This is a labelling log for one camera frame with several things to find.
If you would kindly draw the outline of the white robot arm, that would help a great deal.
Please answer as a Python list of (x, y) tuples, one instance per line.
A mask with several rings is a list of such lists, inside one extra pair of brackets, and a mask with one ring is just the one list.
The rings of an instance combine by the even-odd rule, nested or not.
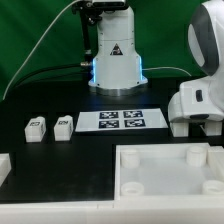
[[(145, 84), (141, 57), (134, 45), (134, 14), (118, 7), (124, 0), (93, 0), (103, 11), (98, 23), (98, 54), (89, 85), (110, 94)], [(180, 85), (168, 105), (170, 122), (224, 120), (224, 0), (208, 0), (195, 10), (188, 46), (204, 78)]]

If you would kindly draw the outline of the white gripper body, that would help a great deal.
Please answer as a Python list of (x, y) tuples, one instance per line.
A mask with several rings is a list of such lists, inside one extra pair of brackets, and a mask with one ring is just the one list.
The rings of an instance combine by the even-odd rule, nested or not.
[(195, 79), (180, 84), (179, 91), (168, 104), (168, 119), (171, 123), (189, 121), (222, 121), (224, 112), (209, 96), (211, 79)]

